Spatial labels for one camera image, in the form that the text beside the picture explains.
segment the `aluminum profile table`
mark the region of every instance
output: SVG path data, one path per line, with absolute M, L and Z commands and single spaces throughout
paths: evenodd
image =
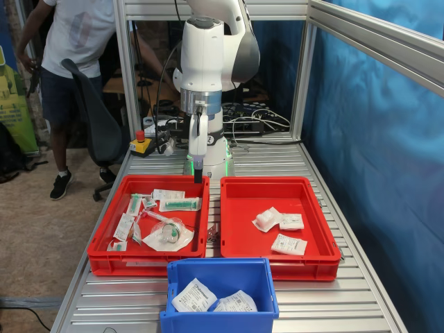
M 292 140 L 289 133 L 261 140 Z M 238 176 L 303 176 L 309 179 L 332 234 L 343 253 L 333 282 L 275 282 L 280 317 L 273 332 L 406 332 L 384 287 L 302 144 L 242 144 L 233 149 Z M 147 158 L 127 155 L 97 222 L 99 225 L 126 175 L 180 175 L 186 151 Z M 210 182 L 208 228 L 219 228 L 220 187 Z M 207 244 L 207 257 L 219 256 L 219 244 Z M 51 332 L 161 332 L 159 312 L 167 301 L 167 279 L 97 277 L 83 254 Z

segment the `dark shorts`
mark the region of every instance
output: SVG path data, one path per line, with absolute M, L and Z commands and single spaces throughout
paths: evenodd
M 90 79 L 102 97 L 102 77 Z M 40 84 L 42 88 L 43 117 L 53 126 L 69 123 L 78 112 L 76 86 L 73 78 L 55 75 L 42 67 Z

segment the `blue plastic crate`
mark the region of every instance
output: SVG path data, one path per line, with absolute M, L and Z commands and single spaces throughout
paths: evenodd
M 258 312 L 177 312 L 171 302 L 194 278 L 218 299 L 238 290 L 246 292 Z M 279 318 L 279 307 L 267 258 L 186 259 L 168 265 L 168 302 L 160 313 L 162 333 L 271 333 L 275 318 Z

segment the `plastic crate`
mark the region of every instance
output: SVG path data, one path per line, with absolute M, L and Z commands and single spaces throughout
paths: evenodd
M 252 220 L 274 207 L 281 213 L 302 214 L 303 230 L 267 233 Z M 278 234 L 307 241 L 304 255 L 271 250 Z M 221 180 L 221 255 L 267 257 L 275 280 L 336 278 L 341 253 L 308 179 L 303 177 L 227 177 Z
M 258 312 L 177 312 L 171 302 L 194 278 L 218 299 L 244 291 Z M 266 258 L 187 259 L 168 265 L 168 301 L 166 311 L 160 312 L 162 333 L 271 333 L 278 317 Z
M 150 194 L 154 189 L 185 191 L 185 198 L 202 198 L 202 208 L 197 212 L 161 212 L 166 217 L 178 217 L 190 230 L 193 240 L 178 252 L 158 252 L 134 241 L 128 241 L 126 251 L 107 251 L 121 215 L 126 212 L 133 193 Z M 91 270 L 95 275 L 145 275 L 167 276 L 167 265 L 173 260 L 204 257 L 207 245 L 208 207 L 210 181 L 203 177 L 201 184 L 194 184 L 193 176 L 126 176 L 121 181 L 99 228 L 87 249 Z M 151 216 L 140 219 L 142 238 L 159 221 Z

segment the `white t-shirt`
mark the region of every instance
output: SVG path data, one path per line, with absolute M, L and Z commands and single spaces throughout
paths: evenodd
M 72 78 L 61 62 L 69 58 L 89 78 L 100 75 L 99 57 L 116 31 L 113 0 L 44 0 L 55 6 L 42 67 Z

